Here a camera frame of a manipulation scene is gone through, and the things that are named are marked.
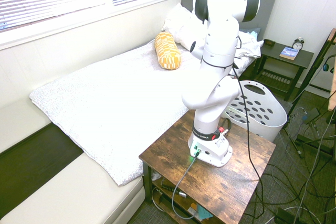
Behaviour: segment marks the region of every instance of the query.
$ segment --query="white wall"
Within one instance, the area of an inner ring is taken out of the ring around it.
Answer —
[[[0,51],[0,108],[61,76],[128,51],[160,32],[167,0]]]
[[[276,0],[264,38],[291,46],[298,37],[305,40],[304,50],[320,51],[332,28],[336,28],[336,0]],[[279,62],[271,62],[268,68],[278,68]],[[295,69],[281,67],[281,71]],[[332,74],[321,74],[316,85],[323,83],[331,88]]]

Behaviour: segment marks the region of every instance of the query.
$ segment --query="yellow patterned pillow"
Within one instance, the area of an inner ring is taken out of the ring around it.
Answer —
[[[181,64],[181,54],[170,33],[162,32],[155,38],[155,49],[162,68],[173,70]]]

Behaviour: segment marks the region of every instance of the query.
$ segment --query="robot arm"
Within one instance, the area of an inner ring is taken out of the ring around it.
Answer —
[[[259,0],[194,0],[193,4],[196,16],[203,22],[208,20],[208,33],[202,50],[195,51],[196,57],[202,59],[199,71],[182,94],[185,106],[196,110],[188,144],[191,155],[198,148],[199,159],[220,167],[228,161],[230,150],[227,140],[218,133],[220,115],[240,95],[238,80],[227,76],[238,44],[238,22],[252,20],[260,3]]]

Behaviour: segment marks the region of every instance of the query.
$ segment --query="white laundry basket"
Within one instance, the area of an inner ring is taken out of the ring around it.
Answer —
[[[248,112],[249,130],[268,141],[273,142],[287,115],[273,94],[261,83],[241,81]],[[233,123],[247,129],[243,96],[237,97],[222,113]]]

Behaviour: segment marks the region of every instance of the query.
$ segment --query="alarm clock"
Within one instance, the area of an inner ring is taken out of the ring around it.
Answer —
[[[299,37],[296,40],[294,40],[293,43],[293,49],[302,49],[303,48],[303,43],[305,43],[305,41],[303,40],[303,38]]]

